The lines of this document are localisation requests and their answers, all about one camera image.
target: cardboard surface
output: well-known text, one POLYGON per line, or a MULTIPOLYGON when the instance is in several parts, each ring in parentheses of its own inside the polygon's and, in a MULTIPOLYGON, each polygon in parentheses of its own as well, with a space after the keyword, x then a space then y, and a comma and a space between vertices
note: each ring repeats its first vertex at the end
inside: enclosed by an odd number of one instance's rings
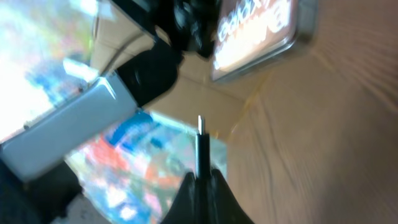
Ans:
POLYGON ((229 186, 254 223, 397 223, 398 2, 319 3, 234 129, 229 186))
POLYGON ((147 109, 184 121, 196 127, 198 115, 206 119, 206 129, 225 140, 237 122, 244 102, 181 76, 172 91, 151 103, 147 109))
MULTIPOLYGON (((102 69, 121 44, 132 34, 141 32, 115 7, 111 8, 113 19, 99 18, 95 40, 95 50, 91 66, 102 69)), ((158 30, 159 36, 168 42, 167 36, 158 30)), ((115 67, 133 55, 149 49, 153 40, 145 35, 132 43, 118 58, 115 67)), ((205 116, 211 133, 226 140, 244 109, 246 100, 261 82, 268 71, 254 71, 239 80, 223 85, 210 80, 211 60, 203 60, 194 53, 186 54, 180 67, 180 79, 174 89, 148 108, 173 119, 197 126, 197 116, 205 116)))

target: metal pin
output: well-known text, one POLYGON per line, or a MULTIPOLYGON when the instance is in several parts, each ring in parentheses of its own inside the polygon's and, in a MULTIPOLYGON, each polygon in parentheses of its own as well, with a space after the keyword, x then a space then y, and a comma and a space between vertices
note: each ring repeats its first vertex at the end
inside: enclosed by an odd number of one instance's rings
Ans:
POLYGON ((198 117, 198 128, 199 134, 205 134, 205 118, 202 116, 198 117))

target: illuminated sign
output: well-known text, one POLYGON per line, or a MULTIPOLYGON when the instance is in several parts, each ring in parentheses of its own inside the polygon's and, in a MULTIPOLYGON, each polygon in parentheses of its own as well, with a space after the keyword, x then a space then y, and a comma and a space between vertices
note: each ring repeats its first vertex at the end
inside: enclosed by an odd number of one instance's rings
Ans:
POLYGON ((213 80, 283 47, 295 31, 297 0, 224 0, 213 80))

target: black object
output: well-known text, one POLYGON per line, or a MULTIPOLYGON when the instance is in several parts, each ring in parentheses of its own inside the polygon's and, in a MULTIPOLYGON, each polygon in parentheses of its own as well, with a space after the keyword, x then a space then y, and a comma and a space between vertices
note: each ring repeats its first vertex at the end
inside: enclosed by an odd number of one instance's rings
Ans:
POLYGON ((174 50, 212 55, 221 0, 112 1, 149 34, 156 36, 156 26, 164 30, 174 50))
POLYGON ((0 223, 43 224, 65 217, 81 193, 77 176, 62 162, 30 183, 22 183, 0 160, 0 223))
POLYGON ((197 134, 197 176, 185 175, 161 224, 251 224, 218 169, 210 170, 210 137, 200 119, 197 134))
POLYGON ((178 77, 182 54, 163 40, 116 69, 138 106, 144 106, 171 89, 178 77))

